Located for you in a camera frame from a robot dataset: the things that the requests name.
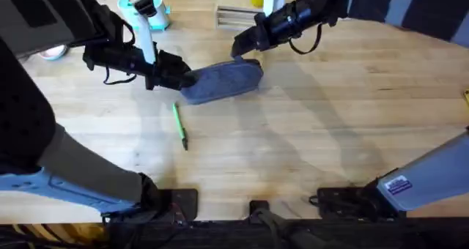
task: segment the blue sticker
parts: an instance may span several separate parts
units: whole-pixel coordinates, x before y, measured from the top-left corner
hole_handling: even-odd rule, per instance
[[[386,182],[384,185],[386,190],[388,190],[392,195],[396,195],[397,193],[401,193],[402,191],[408,190],[412,187],[412,183],[410,183],[405,176],[398,176],[397,178]]]

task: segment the green pencil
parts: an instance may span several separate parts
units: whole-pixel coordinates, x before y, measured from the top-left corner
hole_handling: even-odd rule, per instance
[[[181,137],[182,146],[184,147],[184,150],[188,151],[188,137],[187,133],[185,132],[185,128],[182,126],[178,108],[179,107],[177,103],[173,103],[173,114],[174,118],[176,118],[177,129],[179,130],[179,137]]]

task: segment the black cable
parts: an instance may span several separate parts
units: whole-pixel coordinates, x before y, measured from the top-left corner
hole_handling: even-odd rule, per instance
[[[314,45],[313,47],[309,50],[309,51],[300,51],[299,49],[297,49],[294,45],[293,45],[293,42],[292,42],[292,39],[289,39],[288,40],[288,43],[290,44],[290,47],[292,48],[292,50],[298,54],[301,54],[301,55],[306,55],[308,53],[311,53],[312,51],[314,51],[318,45],[320,45],[320,41],[321,41],[321,35],[322,35],[322,24],[319,24],[317,26],[317,34],[316,34],[316,40],[314,41]]]
[[[270,234],[272,236],[272,241],[273,241],[273,247],[275,249],[281,249],[282,248],[282,239],[280,237],[280,233],[278,231],[278,226],[277,223],[272,220],[271,218],[263,215],[262,213],[259,213],[257,217],[265,224],[270,230]]]
[[[49,233],[51,234],[55,239],[59,240],[60,242],[65,242],[59,235],[57,235],[54,231],[52,231],[52,229],[47,226],[47,224],[42,224],[41,223],[41,226]]]
[[[79,245],[79,244],[73,244],[69,242],[55,242],[55,241],[50,241],[48,239],[33,237],[30,235],[26,235],[26,234],[19,234],[16,231],[11,231],[3,227],[0,227],[0,235],[2,235],[3,237],[7,237],[8,239],[11,239],[13,241],[30,242],[35,245],[42,245],[42,246],[47,246],[47,247],[87,248],[87,249],[93,248],[88,245]]]
[[[130,78],[128,78],[127,80],[108,82],[108,79],[109,79],[109,67],[106,67],[106,79],[104,79],[103,83],[104,83],[105,85],[116,85],[116,84],[121,84],[121,83],[130,83],[131,81],[135,80],[136,78],[137,78],[137,74],[133,74],[133,76],[130,77]]]
[[[135,44],[135,33],[133,32],[132,26],[127,21],[121,19],[120,17],[119,17],[119,20],[124,24],[125,28],[132,34],[132,39],[129,40],[128,42],[124,42],[124,46],[125,47],[132,47],[133,44]]]

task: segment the black clamp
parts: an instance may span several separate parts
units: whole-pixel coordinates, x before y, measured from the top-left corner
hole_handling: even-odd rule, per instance
[[[165,51],[157,52],[156,62],[149,64],[144,60],[143,52],[139,48],[112,43],[87,45],[83,60],[91,71],[97,65],[123,71],[128,75],[143,76],[147,90],[153,90],[155,86],[181,90],[196,83],[193,76],[186,74],[191,69],[182,58]],[[133,79],[134,77],[113,83],[127,83]]]
[[[152,17],[156,15],[155,5],[153,0],[138,0],[133,2],[133,6],[141,15],[146,15],[147,17]]]
[[[377,189],[379,179],[365,187],[321,187],[309,203],[326,220],[395,221],[406,217],[397,211]]]
[[[260,12],[254,16],[256,22],[255,35],[256,35],[256,46],[260,51],[265,51],[271,48],[269,37],[267,35],[267,29],[265,28],[264,21],[266,17],[263,12]]]

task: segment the wooden table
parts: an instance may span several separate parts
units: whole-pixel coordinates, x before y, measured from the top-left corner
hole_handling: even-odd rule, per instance
[[[117,10],[117,0],[99,0]],[[214,29],[216,0],[164,0],[171,28],[158,47],[193,68],[230,60],[235,31]],[[309,48],[315,30],[296,43]],[[469,122],[462,90],[469,51],[364,21],[325,27],[320,47],[300,56],[288,45],[246,57],[261,61],[260,88],[204,105],[184,104],[144,80],[105,86],[82,48],[57,62],[31,57],[25,68],[58,122],[82,144],[160,187],[196,187],[199,220],[239,220],[251,199],[286,218],[315,218],[306,199],[319,186],[363,185],[460,134]],[[125,74],[113,72],[112,78]],[[190,136],[185,152],[171,104],[180,101]],[[25,193],[0,193],[0,223],[94,222],[91,208]],[[469,196],[412,216],[469,216]]]

